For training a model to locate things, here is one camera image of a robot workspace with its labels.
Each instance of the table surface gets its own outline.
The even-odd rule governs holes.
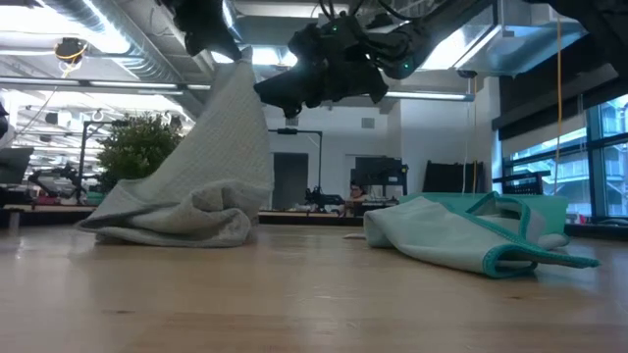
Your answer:
[[[575,240],[598,269],[494,280],[263,226],[234,249],[94,245],[68,227],[0,237],[0,350],[628,352],[628,243]]]

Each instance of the person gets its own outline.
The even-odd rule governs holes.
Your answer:
[[[355,180],[351,181],[351,193],[349,194],[349,201],[364,202],[368,197],[364,186],[358,185]]]
[[[346,200],[344,206],[340,207],[340,214],[345,217],[353,217],[355,214],[355,204],[364,202],[368,198],[368,193],[364,186],[358,185],[355,180],[351,181],[350,186],[351,192],[349,193],[349,199]]]

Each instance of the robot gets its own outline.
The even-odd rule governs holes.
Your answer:
[[[223,22],[222,0],[159,0],[175,14],[175,25],[185,32],[191,56],[204,49],[237,60],[241,54]],[[288,49],[298,58],[289,71],[255,84],[262,102],[282,108],[286,118],[296,117],[303,105],[319,106],[345,97],[368,95],[373,103],[388,92],[382,74],[403,79],[427,59],[432,50],[494,0],[436,0],[438,7],[421,18],[396,12],[377,0],[403,24],[388,33],[366,31],[356,19],[364,3],[348,14],[329,10],[319,0],[328,22],[309,25],[294,34]],[[524,0],[549,4],[560,14],[578,20],[603,49],[606,59],[628,77],[628,0]],[[461,73],[463,76],[473,73]]]

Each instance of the white wall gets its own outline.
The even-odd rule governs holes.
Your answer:
[[[401,102],[396,102],[388,116],[387,153],[389,157],[402,157],[401,139]]]
[[[491,120],[499,114],[497,78],[485,80],[484,89],[478,92],[475,104],[474,109],[470,103],[401,101],[401,157],[409,167],[408,192],[423,189],[429,160],[446,164],[464,163],[467,139],[467,161],[471,163],[477,159],[484,162],[487,189],[491,189],[489,180],[493,174],[501,176],[501,149],[497,133],[491,128]],[[477,134],[474,142],[476,112]]]
[[[478,117],[477,158],[484,162],[485,179],[488,189],[501,192],[501,184],[493,184],[491,180],[501,177],[501,142],[497,131],[493,131],[492,120],[500,114],[499,78],[484,79],[484,88],[476,96]]]
[[[408,192],[421,191],[427,162],[463,163],[469,139],[468,161],[484,162],[486,181],[501,175],[501,148],[491,120],[499,114],[497,78],[487,78],[476,99],[477,143],[473,143],[473,105],[459,102],[402,100],[389,115],[377,108],[338,107],[304,109],[299,129],[322,130],[322,186],[326,193],[346,196],[347,169],[355,156],[401,157],[408,165]],[[269,128],[285,127],[282,111],[266,107]],[[362,118],[375,118],[375,129],[362,129]],[[318,183],[318,136],[270,135],[271,151],[307,153],[308,185]]]
[[[268,128],[286,126],[280,109],[265,107]],[[374,129],[363,129],[362,118],[375,118]],[[347,196],[347,156],[383,156],[387,154],[387,116],[379,109],[336,107],[303,109],[299,115],[300,130],[323,131],[323,164],[321,186],[328,194]],[[270,134],[271,153],[307,153],[308,186],[318,184],[319,139],[316,134]]]
[[[459,102],[401,102],[401,157],[409,168],[409,193],[423,189],[429,160],[447,164],[464,161],[467,109],[467,103]]]

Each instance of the window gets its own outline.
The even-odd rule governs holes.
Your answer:
[[[512,154],[503,161],[506,173],[549,171],[543,193],[554,195],[556,182],[556,194],[569,200],[568,220],[581,220],[574,215],[590,216],[591,223],[628,220],[628,94],[588,109],[586,119],[587,127],[560,137],[557,176],[556,139]]]
[[[628,132],[628,125],[626,124],[628,94],[602,103],[600,105],[600,115],[603,137],[611,137]]]
[[[551,176],[543,177],[543,193],[554,195],[555,159],[548,158],[513,167],[514,174],[550,171]],[[569,200],[567,213],[570,215],[591,216],[591,192],[589,188],[589,159],[586,153],[561,156],[558,162],[556,195]]]
[[[611,217],[628,217],[628,144],[604,148],[606,209]]]
[[[551,152],[556,150],[557,138],[540,143],[536,146],[532,146],[523,151],[514,153],[510,158],[513,161],[518,159],[535,156],[545,152]],[[585,127],[577,129],[575,131],[565,133],[560,137],[560,148],[580,146],[587,143],[587,129]]]

